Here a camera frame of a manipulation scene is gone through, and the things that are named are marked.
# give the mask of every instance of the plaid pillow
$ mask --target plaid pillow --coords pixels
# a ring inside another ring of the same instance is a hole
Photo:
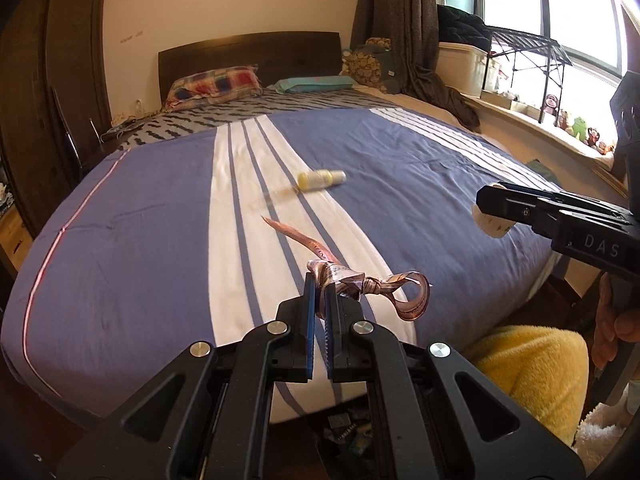
[[[257,65],[233,66],[178,79],[171,85],[162,111],[186,110],[262,95],[256,70]]]

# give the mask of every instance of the plastic storage box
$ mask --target plastic storage box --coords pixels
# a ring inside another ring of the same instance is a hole
[[[480,97],[486,53],[472,45],[461,43],[440,43],[440,55],[436,65],[436,74],[462,94]],[[495,92],[498,86],[500,63],[492,59],[486,76],[484,89]]]

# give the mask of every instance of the pink ribbon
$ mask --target pink ribbon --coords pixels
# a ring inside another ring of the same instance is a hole
[[[357,272],[345,267],[328,248],[313,238],[303,235],[286,224],[264,216],[262,218],[276,231],[304,245],[319,258],[318,260],[309,260],[306,268],[314,274],[316,283],[321,290],[324,290],[331,283],[335,283],[337,294],[349,296],[355,300],[360,300],[362,294],[380,294],[392,303],[398,317],[404,321],[414,321],[427,310],[431,285],[420,272],[411,270],[402,274],[392,274],[383,280],[366,276],[364,272]],[[396,300],[394,292],[407,283],[414,283],[418,286],[418,295],[409,301]],[[322,296],[320,305],[320,316],[324,319]]]

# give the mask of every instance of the wall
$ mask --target wall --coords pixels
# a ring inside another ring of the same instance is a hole
[[[250,32],[339,32],[347,46],[357,0],[104,0],[104,66],[111,113],[160,107],[158,52]]]

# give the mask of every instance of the curtain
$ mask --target curtain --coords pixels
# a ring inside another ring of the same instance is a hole
[[[438,10],[436,0],[358,0],[351,47],[368,38],[391,39],[391,50],[402,92],[451,112],[476,130],[480,121],[460,93],[436,75]]]

